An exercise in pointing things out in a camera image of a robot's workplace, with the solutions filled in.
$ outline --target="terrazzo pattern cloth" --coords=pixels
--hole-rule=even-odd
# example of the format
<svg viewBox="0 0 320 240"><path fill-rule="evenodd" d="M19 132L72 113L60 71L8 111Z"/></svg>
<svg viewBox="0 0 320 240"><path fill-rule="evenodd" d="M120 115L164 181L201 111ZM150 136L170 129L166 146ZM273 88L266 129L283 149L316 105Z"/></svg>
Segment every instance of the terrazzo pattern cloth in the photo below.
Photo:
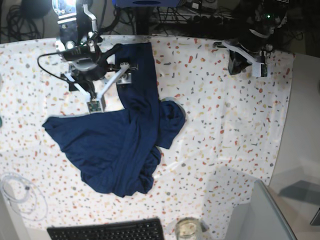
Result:
<svg viewBox="0 0 320 240"><path fill-rule="evenodd" d="M171 149L162 149L152 190L125 198L96 193L83 183L79 170L41 128L49 116L88 113L79 92L69 92L66 83L37 66L40 54L56 50L55 39L0 46L0 174L16 172L30 179L49 207L45 220L25 220L27 227L159 217L168 240L175 239L180 218L195 217L209 226L207 238L223 239L234 207L250 201L254 181L269 184L287 115L294 56L273 53L267 59L271 77L255 78L250 67L230 76L229 53L213 48L214 40L106 36L103 49L140 42L152 43L160 98L174 97L186 111L186 124ZM58 56L43 64L55 74L67 70ZM102 82L95 84L102 88ZM105 97L108 111L122 108L116 86ZM43 207L39 203L35 219Z"/></svg>

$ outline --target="navy blue cloth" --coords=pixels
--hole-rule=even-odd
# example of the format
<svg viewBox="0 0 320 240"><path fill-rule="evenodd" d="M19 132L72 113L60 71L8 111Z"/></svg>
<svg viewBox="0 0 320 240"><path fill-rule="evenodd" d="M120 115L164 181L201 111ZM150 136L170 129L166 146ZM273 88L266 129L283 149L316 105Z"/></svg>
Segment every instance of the navy blue cloth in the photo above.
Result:
<svg viewBox="0 0 320 240"><path fill-rule="evenodd" d="M132 72L132 84L117 87L124 110L50 117L43 127L96 192L146 194L161 159L156 146L170 148L185 116L173 101L159 101L150 43L124 45L115 60L139 67Z"/></svg>

